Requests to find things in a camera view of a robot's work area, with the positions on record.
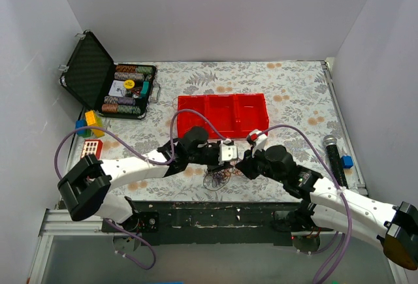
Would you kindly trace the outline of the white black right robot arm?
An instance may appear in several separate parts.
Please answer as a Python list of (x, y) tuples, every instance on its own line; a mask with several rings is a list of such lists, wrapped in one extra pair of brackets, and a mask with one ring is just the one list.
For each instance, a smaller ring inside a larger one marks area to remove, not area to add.
[(417, 208), (402, 202), (395, 206), (378, 202), (344, 187), (329, 178), (298, 165), (283, 146), (252, 153), (246, 151), (236, 164), (247, 178), (264, 176), (283, 185), (287, 193), (307, 202), (295, 214), (303, 230), (314, 226), (345, 233), (376, 247), (395, 264), (417, 269)]

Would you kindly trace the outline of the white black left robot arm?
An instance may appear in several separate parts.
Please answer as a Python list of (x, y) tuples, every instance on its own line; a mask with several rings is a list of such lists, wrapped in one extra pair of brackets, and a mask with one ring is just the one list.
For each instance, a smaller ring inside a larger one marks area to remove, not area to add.
[(237, 158), (232, 140), (208, 141), (202, 127), (193, 127), (144, 158), (99, 160), (87, 155), (59, 181), (58, 189), (73, 221), (92, 215), (111, 219), (126, 232), (138, 227), (139, 216), (127, 197), (112, 190), (140, 180), (165, 178), (183, 172), (189, 164), (206, 165), (217, 170), (227, 168)]

